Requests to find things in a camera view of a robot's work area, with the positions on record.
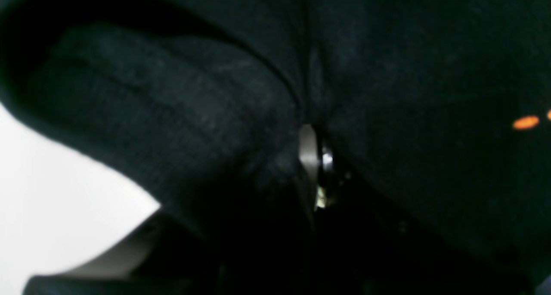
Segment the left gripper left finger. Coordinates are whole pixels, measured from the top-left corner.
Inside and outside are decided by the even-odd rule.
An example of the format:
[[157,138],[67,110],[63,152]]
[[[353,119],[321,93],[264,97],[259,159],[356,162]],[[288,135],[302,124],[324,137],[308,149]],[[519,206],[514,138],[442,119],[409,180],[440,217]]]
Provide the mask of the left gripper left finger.
[[74,269],[36,275],[28,295],[203,295],[201,244],[156,212],[114,246]]

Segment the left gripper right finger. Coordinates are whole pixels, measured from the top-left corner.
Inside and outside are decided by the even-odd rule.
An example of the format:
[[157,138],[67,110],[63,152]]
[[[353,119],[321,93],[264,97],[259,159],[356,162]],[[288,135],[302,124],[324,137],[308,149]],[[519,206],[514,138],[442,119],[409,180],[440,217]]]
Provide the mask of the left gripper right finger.
[[335,205],[343,184],[339,159],[325,135],[310,124],[299,130],[299,160],[308,177],[313,210]]

